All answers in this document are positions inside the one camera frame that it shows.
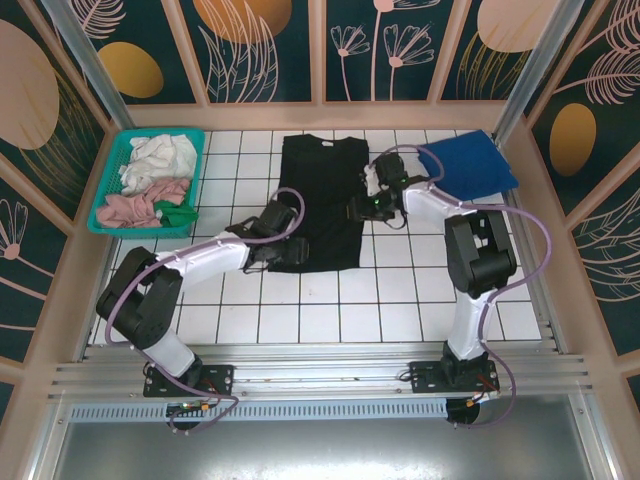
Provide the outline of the right aluminium post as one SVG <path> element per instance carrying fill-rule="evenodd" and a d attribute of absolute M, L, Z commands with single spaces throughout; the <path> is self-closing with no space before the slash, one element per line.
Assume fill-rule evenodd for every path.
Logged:
<path fill-rule="evenodd" d="M 540 39 L 528 57 L 491 134 L 494 144 L 502 147 L 524 112 L 545 72 L 557 56 L 584 0 L 559 0 Z"/>

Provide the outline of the aluminium post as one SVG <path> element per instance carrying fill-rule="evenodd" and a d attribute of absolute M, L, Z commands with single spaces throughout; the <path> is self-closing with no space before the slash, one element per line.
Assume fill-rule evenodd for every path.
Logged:
<path fill-rule="evenodd" d="M 559 0 L 540 39 L 528 57 L 491 134 L 494 144 L 502 147 L 524 112 L 545 72 L 557 56 L 584 0 Z"/>
<path fill-rule="evenodd" d="M 78 23 L 66 0 L 42 0 L 53 23 L 58 27 L 74 57 L 83 67 L 88 80 L 119 131 L 136 127 L 130 112 L 115 88 L 98 54 Z"/>

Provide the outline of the white t-shirt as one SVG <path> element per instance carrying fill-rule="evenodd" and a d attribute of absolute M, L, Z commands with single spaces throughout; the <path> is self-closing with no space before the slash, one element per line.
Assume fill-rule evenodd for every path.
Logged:
<path fill-rule="evenodd" d="M 186 135 L 133 137 L 129 163 L 119 169 L 121 194 L 142 193 L 157 180 L 194 177 L 198 153 Z"/>

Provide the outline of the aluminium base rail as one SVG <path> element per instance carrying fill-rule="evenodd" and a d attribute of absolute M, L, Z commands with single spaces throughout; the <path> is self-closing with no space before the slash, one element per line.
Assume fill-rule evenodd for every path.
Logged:
<path fill-rule="evenodd" d="M 561 354 L 551 341 L 494 342 L 520 395 L 567 394 L 593 388 L 585 360 Z M 412 361 L 438 360 L 426 343 L 215 344 L 195 347 L 206 364 L 234 368 L 232 392 L 244 401 L 407 397 L 400 374 Z M 65 402 L 141 402 L 143 360 L 124 347 L 89 347 L 77 363 L 56 367 L 48 389 Z"/>

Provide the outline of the green t-shirt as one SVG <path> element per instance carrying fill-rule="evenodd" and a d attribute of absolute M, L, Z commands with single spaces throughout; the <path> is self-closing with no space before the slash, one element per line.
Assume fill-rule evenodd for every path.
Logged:
<path fill-rule="evenodd" d="M 174 204 L 161 200 L 154 204 L 154 211 L 160 224 L 167 228 L 191 225 L 199 218 L 198 212 L 187 202 Z"/>

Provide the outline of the black t-shirt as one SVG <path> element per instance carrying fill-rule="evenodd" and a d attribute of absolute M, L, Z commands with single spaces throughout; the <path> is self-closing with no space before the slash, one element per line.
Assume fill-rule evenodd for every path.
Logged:
<path fill-rule="evenodd" d="M 273 265 L 271 272 L 319 273 L 360 266 L 364 224 L 348 218 L 347 206 L 366 192 L 361 174 L 369 161 L 363 139 L 325 140 L 310 134 L 283 140 L 279 186 L 299 192 L 305 202 L 296 238 L 308 242 L 300 265 Z"/>

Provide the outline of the pink t-shirt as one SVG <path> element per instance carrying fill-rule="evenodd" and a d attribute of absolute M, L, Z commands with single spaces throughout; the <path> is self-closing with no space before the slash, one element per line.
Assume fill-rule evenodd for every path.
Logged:
<path fill-rule="evenodd" d="M 139 194 L 107 195 L 106 203 L 96 211 L 97 221 L 103 228 L 167 228 L 156 218 L 154 204 L 161 200 L 188 203 L 186 196 L 190 185 L 188 179 L 165 178 Z"/>

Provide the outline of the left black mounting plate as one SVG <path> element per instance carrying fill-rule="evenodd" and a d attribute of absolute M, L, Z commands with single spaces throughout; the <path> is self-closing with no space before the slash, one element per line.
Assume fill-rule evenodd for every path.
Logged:
<path fill-rule="evenodd" d="M 142 395 L 144 398 L 178 398 L 194 397 L 190 390 L 184 390 L 169 381 L 157 368 L 147 367 L 144 370 L 145 381 Z M 198 392 L 207 396 L 232 394 L 234 367 L 232 365 L 204 365 L 200 379 L 193 386 Z"/>

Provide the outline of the grey metal sheet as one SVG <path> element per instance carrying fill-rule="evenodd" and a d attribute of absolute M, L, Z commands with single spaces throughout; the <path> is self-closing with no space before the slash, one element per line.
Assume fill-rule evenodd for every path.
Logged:
<path fill-rule="evenodd" d="M 55 480 L 593 480 L 574 432 L 443 421 L 222 422 L 192 437 L 159 424 L 76 424 Z"/>

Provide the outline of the folded blue t-shirt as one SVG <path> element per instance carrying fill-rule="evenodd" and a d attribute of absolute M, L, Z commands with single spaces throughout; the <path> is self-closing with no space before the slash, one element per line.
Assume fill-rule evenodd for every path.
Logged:
<path fill-rule="evenodd" d="M 519 187 L 511 167 L 483 131 L 421 145 L 418 155 L 429 177 L 438 177 L 443 167 L 444 176 L 434 182 L 435 186 L 461 201 L 503 194 Z"/>

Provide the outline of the teal plastic basket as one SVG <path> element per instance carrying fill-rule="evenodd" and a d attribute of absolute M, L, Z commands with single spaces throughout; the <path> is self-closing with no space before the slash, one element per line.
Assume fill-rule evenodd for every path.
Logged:
<path fill-rule="evenodd" d="M 195 162 L 194 179 L 191 181 L 184 200 L 184 202 L 190 207 L 195 206 L 197 190 L 200 183 L 199 174 L 203 163 L 203 153 L 207 143 L 205 132 L 201 129 L 192 127 L 167 126 L 123 130 L 114 137 L 89 217 L 87 219 L 87 228 L 92 233 L 110 235 L 121 239 L 173 239 L 187 238 L 191 236 L 191 231 L 194 226 L 193 222 L 188 225 L 178 227 L 106 228 L 103 227 L 97 219 L 97 209 L 106 204 L 106 196 L 109 194 L 120 193 L 122 190 L 119 169 L 129 163 L 130 156 L 133 151 L 133 146 L 130 144 L 130 140 L 134 137 L 155 137 L 161 134 L 169 134 L 171 136 L 184 134 L 195 148 L 197 158 Z"/>

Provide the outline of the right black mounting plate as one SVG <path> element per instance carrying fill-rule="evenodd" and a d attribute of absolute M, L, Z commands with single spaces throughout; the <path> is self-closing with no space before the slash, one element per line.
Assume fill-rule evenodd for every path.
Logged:
<path fill-rule="evenodd" d="M 444 361 L 416 361 L 409 364 L 408 374 L 414 393 L 472 394 L 501 389 L 491 360 L 464 366 L 446 366 Z"/>

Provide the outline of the small green circuit board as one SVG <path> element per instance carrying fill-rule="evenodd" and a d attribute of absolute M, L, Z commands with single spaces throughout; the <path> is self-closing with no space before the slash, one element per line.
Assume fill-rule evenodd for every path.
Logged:
<path fill-rule="evenodd" d="M 193 417 L 205 416 L 213 407 L 209 401 L 197 400 L 194 402 L 168 403 L 165 416 L 170 417 Z"/>

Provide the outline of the left aluminium post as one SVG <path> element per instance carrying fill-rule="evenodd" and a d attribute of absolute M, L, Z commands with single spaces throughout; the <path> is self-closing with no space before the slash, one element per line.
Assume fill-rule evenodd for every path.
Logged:
<path fill-rule="evenodd" d="M 115 88 L 98 54 L 78 23 L 66 0 L 42 0 L 53 23 L 58 27 L 74 57 L 83 67 L 88 80 L 119 131 L 136 127 L 130 112 Z"/>

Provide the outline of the black mounting plate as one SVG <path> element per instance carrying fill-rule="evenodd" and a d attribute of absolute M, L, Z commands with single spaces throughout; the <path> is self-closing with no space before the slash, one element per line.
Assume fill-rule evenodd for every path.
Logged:
<path fill-rule="evenodd" d="M 444 361 L 416 361 L 409 364 L 408 374 L 414 393 L 472 394 L 501 389 L 491 360 L 464 366 L 446 366 Z"/>
<path fill-rule="evenodd" d="M 194 397 L 190 390 L 184 390 L 169 381 L 157 368 L 147 367 L 144 370 L 145 381 L 142 395 L 144 398 L 178 398 Z M 193 386 L 198 392 L 207 396 L 232 394 L 234 367 L 232 365 L 204 365 L 200 379 Z"/>

